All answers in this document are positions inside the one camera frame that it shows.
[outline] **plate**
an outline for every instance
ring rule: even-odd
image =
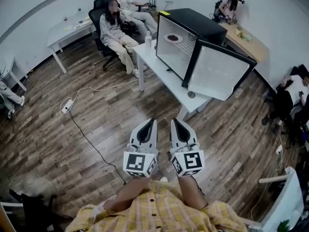
[[[74,27],[75,30],[80,29],[82,27],[82,24],[78,24]]]
[[[90,21],[84,21],[82,24],[83,25],[87,25],[87,24],[89,24],[90,23]]]
[[[177,38],[178,38],[178,40],[177,41],[172,41],[172,40],[170,40],[168,37],[169,36],[176,36]],[[167,40],[168,42],[171,42],[171,43],[180,43],[181,41],[183,41],[183,38],[182,38],[182,36],[180,36],[179,34],[176,34],[176,33],[169,33],[169,34],[166,34],[166,35],[164,35],[164,39],[165,40]]]

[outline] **plaid shirt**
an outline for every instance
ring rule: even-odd
[[[130,208],[114,213],[95,205],[80,209],[66,232],[246,232],[234,210],[215,201],[201,211],[183,204],[182,196],[167,183],[149,184],[150,190],[140,194]]]

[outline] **water bottle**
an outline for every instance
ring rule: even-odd
[[[145,36],[145,48],[146,50],[151,49],[152,37],[150,31],[147,31],[147,35]]]

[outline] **wooden floor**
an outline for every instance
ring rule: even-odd
[[[50,59],[25,81],[26,103],[22,109],[16,107],[14,128],[0,118],[0,196],[4,201],[12,200],[9,188],[46,198],[56,194],[59,213],[74,216],[80,207],[98,204],[115,194],[123,182],[82,136],[70,115],[59,114],[60,103],[69,96],[74,98],[80,88],[108,88],[134,77],[123,71],[117,59],[104,72],[106,59],[98,54],[91,38],[58,55],[68,73],[63,74]],[[131,131],[144,120],[156,118],[161,154],[154,179],[164,175],[176,184],[166,152],[170,149],[169,123],[181,106],[155,75],[145,84],[143,93],[138,82],[102,92],[84,90],[72,114],[106,161],[118,169],[122,169]],[[265,187],[257,180],[270,177],[280,160],[275,153],[280,138],[273,135],[270,126],[261,125],[269,111],[269,104],[262,99],[266,89],[251,73],[228,101],[212,100],[202,113],[187,121],[205,154],[206,168],[196,175],[200,187],[210,202],[227,202],[245,218],[250,218],[250,210]],[[282,140],[285,148],[287,138]],[[295,167],[298,153],[293,148],[285,150],[281,170]],[[129,179],[122,170],[120,173]],[[259,219],[269,204],[269,199],[263,198],[253,217]]]

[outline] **beige pants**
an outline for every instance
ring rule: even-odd
[[[20,104],[22,102],[21,97],[13,93],[3,82],[0,81],[0,94],[3,96],[4,104],[9,109],[9,111],[12,111],[14,109],[14,105],[8,100],[8,98],[12,101],[14,101],[17,104]]]
[[[132,15],[130,15],[129,17],[139,28],[139,32],[143,39],[145,39],[148,29],[151,34],[157,32],[158,25],[149,13],[133,12]]]
[[[139,44],[127,35],[122,36],[120,39],[125,42],[125,47],[122,46],[119,42],[112,39],[107,44],[107,46],[119,56],[120,61],[126,66],[126,73],[130,74],[135,67],[129,53],[132,53],[133,47]]]

